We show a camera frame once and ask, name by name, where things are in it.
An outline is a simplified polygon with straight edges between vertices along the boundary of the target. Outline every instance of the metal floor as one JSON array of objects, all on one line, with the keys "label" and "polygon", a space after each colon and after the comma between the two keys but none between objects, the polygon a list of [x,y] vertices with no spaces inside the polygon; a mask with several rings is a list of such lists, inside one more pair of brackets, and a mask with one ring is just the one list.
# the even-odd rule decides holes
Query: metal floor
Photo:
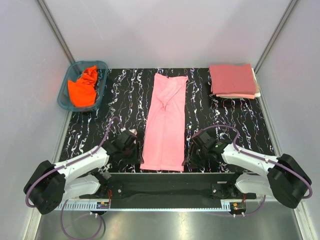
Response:
[{"label": "metal floor", "polygon": [[[258,207],[248,202],[248,211]],[[83,211],[66,211],[63,224],[74,238],[91,237],[98,219],[85,216],[72,223]],[[103,215],[100,240],[302,240],[292,209],[278,202],[266,202],[256,215],[221,217],[208,212],[107,212]],[[42,216],[36,240],[68,240],[60,227],[60,211]]]}]

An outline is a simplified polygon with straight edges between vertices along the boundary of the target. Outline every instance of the red folded towel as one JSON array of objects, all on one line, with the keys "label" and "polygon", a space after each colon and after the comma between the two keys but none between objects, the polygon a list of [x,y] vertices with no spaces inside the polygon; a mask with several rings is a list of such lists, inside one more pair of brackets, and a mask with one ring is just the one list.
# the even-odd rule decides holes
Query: red folded towel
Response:
[{"label": "red folded towel", "polygon": [[212,65],[211,92],[215,95],[249,94],[255,95],[256,85],[250,64],[236,66],[231,64]]}]

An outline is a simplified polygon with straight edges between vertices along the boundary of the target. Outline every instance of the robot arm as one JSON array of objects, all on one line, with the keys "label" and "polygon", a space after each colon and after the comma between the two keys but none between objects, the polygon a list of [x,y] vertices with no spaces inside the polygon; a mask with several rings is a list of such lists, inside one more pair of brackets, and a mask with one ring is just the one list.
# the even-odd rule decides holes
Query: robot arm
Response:
[{"label": "robot arm", "polygon": [[211,160],[240,166],[254,173],[238,173],[238,177],[233,182],[227,182],[225,187],[220,186],[220,189],[213,193],[218,198],[227,198],[229,196],[228,191],[232,194],[236,191],[245,194],[255,193],[275,197],[281,204],[295,209],[306,194],[308,187],[296,176],[268,162],[269,160],[286,166],[302,176],[310,185],[312,183],[290,155],[269,156],[247,149],[245,150],[247,154],[244,154],[239,151],[240,147],[236,149],[227,140],[217,141],[215,137],[211,137],[204,130],[198,131],[192,137],[192,143],[191,162],[196,165],[201,164],[203,158],[210,158]]},{"label": "robot arm", "polygon": [[[99,196],[103,191],[105,193],[107,179],[97,172],[90,172],[106,166],[110,159],[112,161],[125,159],[128,164],[136,164],[139,161],[138,145],[135,144],[136,134],[135,130],[123,130],[115,140],[106,140],[102,147],[95,146],[88,152],[56,164],[52,164],[48,160],[40,163],[25,185],[24,193],[27,194],[31,185],[44,174],[63,166],[62,169],[44,178],[30,192],[29,199],[41,214],[50,213],[61,201],[70,198],[93,194]],[[83,156],[88,157],[68,165]]]}]

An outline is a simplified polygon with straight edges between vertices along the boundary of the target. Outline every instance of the metal frame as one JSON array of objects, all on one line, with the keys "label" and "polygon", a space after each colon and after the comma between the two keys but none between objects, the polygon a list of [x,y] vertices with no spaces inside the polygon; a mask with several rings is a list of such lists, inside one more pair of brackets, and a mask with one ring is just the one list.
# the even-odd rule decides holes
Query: metal frame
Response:
[{"label": "metal frame", "polygon": [[[282,155],[282,150],[279,144],[279,140],[275,131],[274,124],[270,118],[270,113],[268,110],[268,107],[266,105],[266,100],[264,98],[264,93],[262,89],[260,89],[261,92],[261,97],[258,98],[259,104],[261,106],[261,111],[263,113],[264,119],[265,119],[265,124],[268,129],[271,142],[273,145],[274,153],[278,156]],[[317,240],[317,234],[315,231],[315,228],[313,226],[308,208],[306,206],[305,200],[302,200],[298,207],[294,210],[295,217],[297,219],[302,237],[304,240]]]},{"label": "metal frame", "polygon": [[[47,4],[45,3],[44,0],[35,0],[41,10],[41,12],[43,13],[46,21],[48,22],[54,36],[56,37],[58,43],[61,46],[61,49],[63,50],[64,54],[66,55],[67,59],[69,60],[70,64],[73,64],[75,62],[75,59],[71,53],[71,51],[68,48],[67,43],[65,42]],[[266,48],[264,49],[260,59],[258,60],[257,65],[255,66],[254,70],[255,73],[258,73],[258,71],[260,70],[264,60],[266,59],[267,55],[269,54],[271,48],[273,47],[275,41],[277,40],[279,34],[281,33],[282,29],[284,28],[286,22],[288,21],[289,17],[291,16],[292,12],[294,11],[295,7],[297,6],[297,3],[300,0],[291,0],[291,2],[289,3],[288,7],[286,8],[279,24],[277,25],[275,31],[273,32]],[[261,110],[263,113],[263,116],[265,117],[265,122],[269,131],[269,135],[271,138],[271,142],[273,144],[273,148],[274,151],[277,155],[280,155],[282,153],[281,148],[280,148],[280,144],[275,132],[275,128],[274,125],[272,123],[272,120],[270,118],[270,114],[266,105],[266,101],[264,99],[264,95],[263,92],[261,91],[261,98],[259,99],[259,103],[261,106]],[[72,112],[68,112],[66,114],[66,118],[64,121],[64,124],[62,126],[61,132],[60,132],[60,136],[59,136],[59,140],[58,143],[56,145],[55,148],[55,154],[52,157],[52,162],[56,163],[59,161],[60,158],[60,154],[62,151],[62,147],[64,144],[64,139],[65,136],[67,134],[67,130],[68,130],[68,126],[69,126],[69,122],[71,119],[71,115]],[[317,239],[317,235],[315,232],[315,229],[313,227],[310,215],[308,213],[308,209],[306,208],[305,202],[302,201],[298,207],[294,210],[295,212],[295,216],[299,225],[299,228],[301,230],[301,234],[304,240],[316,240]],[[41,214],[34,208],[30,211],[30,215],[29,215],[29,223],[26,226],[24,235],[22,237],[23,240],[34,240],[37,234],[37,230],[38,230],[38,226],[40,223],[40,219],[41,219]]]},{"label": "metal frame", "polygon": [[[108,180],[108,188],[112,190],[112,208],[120,209],[217,209],[221,207],[221,200],[209,196],[215,193],[214,189],[220,188],[218,183],[234,180],[234,173],[123,173],[113,174]],[[90,195],[82,196],[84,199],[94,199]],[[256,194],[248,193],[246,198],[255,200]],[[243,195],[229,196],[231,199],[241,201]]]},{"label": "metal frame", "polygon": [[[54,154],[52,157],[52,161],[51,161],[52,163],[59,162],[59,158],[60,158],[63,146],[64,146],[65,137],[67,135],[68,126],[69,126],[71,116],[72,116],[71,111],[68,111],[65,115],[65,119],[63,121],[62,129],[60,131],[60,135],[58,138],[58,142],[55,146],[55,151],[54,151]],[[40,214],[40,212],[36,208],[32,208],[32,210],[30,211],[30,214],[29,214],[29,223],[26,226],[25,232],[22,237],[23,240],[34,240],[36,238],[36,234],[37,234],[37,230],[38,230],[41,216],[42,215]]]},{"label": "metal frame", "polygon": [[53,15],[51,14],[46,2],[44,0],[35,0],[35,1],[37,2],[41,12],[43,13],[46,22],[49,24],[49,26],[52,30],[52,33],[56,37],[62,51],[64,52],[64,54],[66,56],[66,58],[69,60],[70,64],[75,63],[75,59],[74,59],[71,51],[69,50],[68,45],[67,45],[64,37],[62,36],[62,34],[56,24],[56,21],[55,21]]},{"label": "metal frame", "polygon": [[[71,200],[65,205],[63,211],[97,211],[105,212],[105,208],[99,207],[101,202],[109,203],[109,199],[99,199],[98,201],[89,200]],[[207,208],[111,208],[109,205],[108,212],[230,212],[230,202],[221,200],[218,207]],[[60,203],[54,210],[61,211],[64,203]]]},{"label": "metal frame", "polygon": [[271,48],[273,47],[275,41],[277,40],[278,36],[280,35],[282,29],[284,28],[286,22],[288,21],[289,17],[291,16],[291,14],[293,13],[294,9],[296,8],[298,2],[300,0],[291,0],[291,2],[289,3],[289,5],[287,6],[286,10],[284,11],[280,22],[278,23],[278,25],[276,26],[268,44],[266,45],[261,57],[259,58],[257,64],[255,65],[254,68],[254,72],[257,74],[262,66],[262,64],[264,63],[266,57],[268,56]]}]

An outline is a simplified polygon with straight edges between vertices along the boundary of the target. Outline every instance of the orange cloth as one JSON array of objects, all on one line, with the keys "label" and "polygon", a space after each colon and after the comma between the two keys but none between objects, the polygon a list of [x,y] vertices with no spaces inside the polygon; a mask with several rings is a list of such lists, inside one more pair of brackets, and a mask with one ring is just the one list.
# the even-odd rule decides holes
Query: orange cloth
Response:
[{"label": "orange cloth", "polygon": [[73,82],[68,80],[70,101],[76,107],[88,107],[96,101],[95,84],[98,79],[97,66],[88,67],[82,76]]}]

